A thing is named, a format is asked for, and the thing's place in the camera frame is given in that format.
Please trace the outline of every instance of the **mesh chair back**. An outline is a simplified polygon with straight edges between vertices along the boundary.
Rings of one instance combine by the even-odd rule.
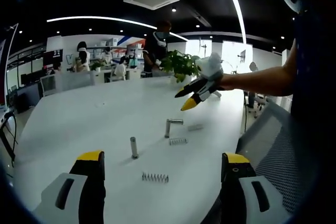
[[[43,96],[47,96],[50,94],[54,94],[57,92],[56,90],[56,80],[55,75],[51,74],[48,76],[41,77],[41,85],[43,90]]]
[[[311,189],[318,172],[318,160],[305,134],[285,109],[269,100],[237,146],[237,153],[250,160],[257,175],[265,176],[283,195],[282,204],[291,214]]]
[[[64,73],[62,74],[62,89],[63,91],[83,88],[94,85],[94,74],[92,71],[79,73]]]

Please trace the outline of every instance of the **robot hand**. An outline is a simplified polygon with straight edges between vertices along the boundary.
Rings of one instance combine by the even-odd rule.
[[[221,97],[217,90],[222,90],[217,86],[216,80],[223,75],[221,65],[221,57],[213,52],[210,57],[196,60],[196,65],[200,73],[200,77],[184,86],[175,97],[183,97],[191,92],[194,94],[184,103],[181,111],[189,110],[196,107],[200,102],[204,102],[212,93]]]

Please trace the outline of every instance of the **green leaves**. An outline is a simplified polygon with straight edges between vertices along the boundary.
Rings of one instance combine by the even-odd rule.
[[[91,66],[91,70],[95,71],[97,68],[105,66],[105,61],[104,60],[95,60],[94,63]]]
[[[195,61],[200,59],[199,56],[183,54],[177,50],[168,52],[166,58],[162,59],[161,67],[163,71],[172,72],[176,77],[176,82],[182,82],[186,75],[198,76],[198,69]]]

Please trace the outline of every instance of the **office chair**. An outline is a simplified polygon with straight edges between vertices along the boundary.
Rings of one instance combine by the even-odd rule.
[[[318,160],[305,131],[284,108],[268,99],[263,113],[238,141],[257,176],[265,176],[282,194],[283,206],[293,214],[311,189]]]
[[[55,74],[43,76],[40,78],[40,81],[42,85],[43,97],[57,93]]]

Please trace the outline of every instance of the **mask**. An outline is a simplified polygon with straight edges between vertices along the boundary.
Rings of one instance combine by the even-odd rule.
[[[157,31],[155,33],[155,35],[159,38],[159,39],[165,39],[169,37],[169,32],[168,31]]]

